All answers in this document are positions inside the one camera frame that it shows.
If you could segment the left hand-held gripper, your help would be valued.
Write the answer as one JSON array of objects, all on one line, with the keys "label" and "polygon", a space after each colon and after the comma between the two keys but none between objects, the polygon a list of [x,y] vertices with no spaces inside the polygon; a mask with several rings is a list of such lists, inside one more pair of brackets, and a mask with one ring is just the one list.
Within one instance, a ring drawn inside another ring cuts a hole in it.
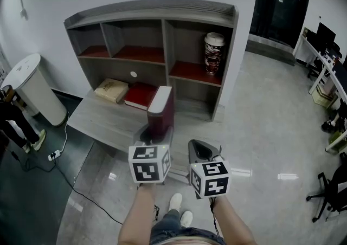
[{"label": "left hand-held gripper", "polygon": [[171,168],[173,132],[173,128],[168,127],[163,139],[156,143],[147,125],[134,135],[133,145],[128,147],[128,163],[135,183],[164,183]]}]

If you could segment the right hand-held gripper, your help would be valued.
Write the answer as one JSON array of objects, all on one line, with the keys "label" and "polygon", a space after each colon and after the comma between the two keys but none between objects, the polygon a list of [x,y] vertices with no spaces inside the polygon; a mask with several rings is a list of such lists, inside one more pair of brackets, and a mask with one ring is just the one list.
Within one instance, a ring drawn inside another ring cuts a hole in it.
[{"label": "right hand-held gripper", "polygon": [[194,188],[196,198],[226,195],[230,188],[231,168],[221,156],[222,149],[192,139],[188,143],[188,150],[189,184]]}]

